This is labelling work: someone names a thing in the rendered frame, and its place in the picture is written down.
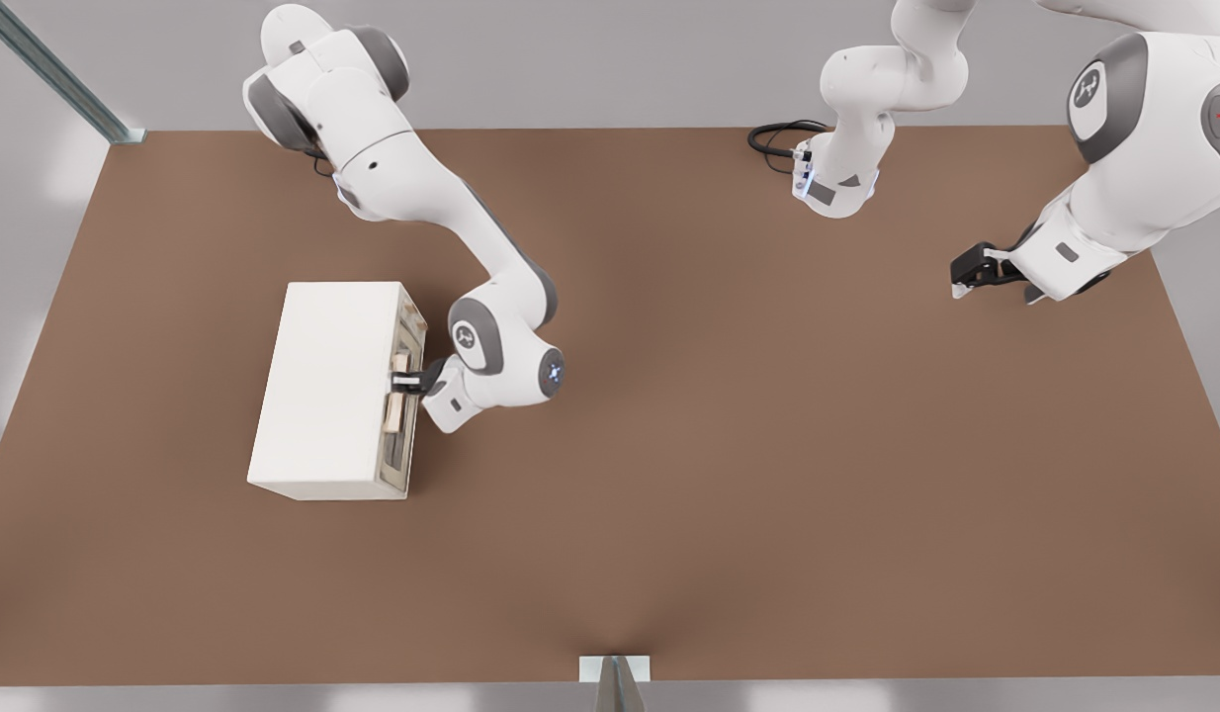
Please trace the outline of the pale oven door handle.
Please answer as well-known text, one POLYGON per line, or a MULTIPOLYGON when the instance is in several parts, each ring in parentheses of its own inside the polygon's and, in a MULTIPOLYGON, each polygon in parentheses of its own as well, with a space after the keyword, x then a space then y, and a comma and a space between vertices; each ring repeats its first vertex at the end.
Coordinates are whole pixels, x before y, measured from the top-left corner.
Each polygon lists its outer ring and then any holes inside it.
POLYGON ((390 393, 388 393, 388 396, 386 397, 386 418, 383 422, 384 434, 396 434, 403 432, 403 423, 405 422, 406 395, 405 393, 400 391, 400 388, 396 386, 394 379, 396 379, 398 373, 406 373, 407 365, 410 365, 410 360, 411 360, 411 354, 410 351, 407 351, 406 343, 403 343, 403 339, 399 339, 396 343, 396 347, 394 347, 394 354, 392 354, 389 365, 390 369, 389 383, 392 390, 390 393))

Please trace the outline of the oven door with glass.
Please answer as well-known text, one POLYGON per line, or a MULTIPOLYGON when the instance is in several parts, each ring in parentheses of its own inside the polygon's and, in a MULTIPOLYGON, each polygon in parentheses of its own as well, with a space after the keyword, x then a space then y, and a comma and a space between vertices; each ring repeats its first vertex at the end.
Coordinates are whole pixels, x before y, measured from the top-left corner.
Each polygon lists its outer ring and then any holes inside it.
MULTIPOLYGON (((403 284, 398 283, 392 354, 394 354, 398 340, 403 339, 403 343, 406 343, 407 351, 411 354, 407 371, 423 369, 426 333, 428 333, 428 324, 426 324, 425 316, 421 315, 403 284)), ((377 475, 379 475, 379 482, 392 488, 392 499, 407 497, 407 475, 410 475, 411 468, 416 419, 417 396, 415 394, 406 394, 405 410, 403 411, 403 432, 384 434, 381 428, 379 471, 377 475)))

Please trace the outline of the white oven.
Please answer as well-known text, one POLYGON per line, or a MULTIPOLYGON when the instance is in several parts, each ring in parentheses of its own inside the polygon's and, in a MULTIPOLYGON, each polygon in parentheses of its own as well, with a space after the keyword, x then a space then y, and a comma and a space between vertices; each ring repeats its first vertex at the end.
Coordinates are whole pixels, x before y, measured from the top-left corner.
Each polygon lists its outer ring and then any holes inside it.
POLYGON ((285 289, 246 479, 294 500, 401 500, 379 482, 396 280, 285 289))

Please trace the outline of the silver frame post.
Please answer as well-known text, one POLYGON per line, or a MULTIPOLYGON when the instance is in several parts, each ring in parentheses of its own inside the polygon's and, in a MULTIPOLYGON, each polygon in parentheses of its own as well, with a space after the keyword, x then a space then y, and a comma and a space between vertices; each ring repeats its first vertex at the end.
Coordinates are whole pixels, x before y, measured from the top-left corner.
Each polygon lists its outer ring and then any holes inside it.
POLYGON ((580 657, 581 683, 597 683, 593 712, 648 712, 639 683, 651 680, 648 655, 580 657))
POLYGON ((144 128, 131 128, 107 104, 92 93, 85 82, 52 52, 23 20, 0 0, 0 41, 50 87, 60 99, 113 145, 135 145, 146 139, 144 128))

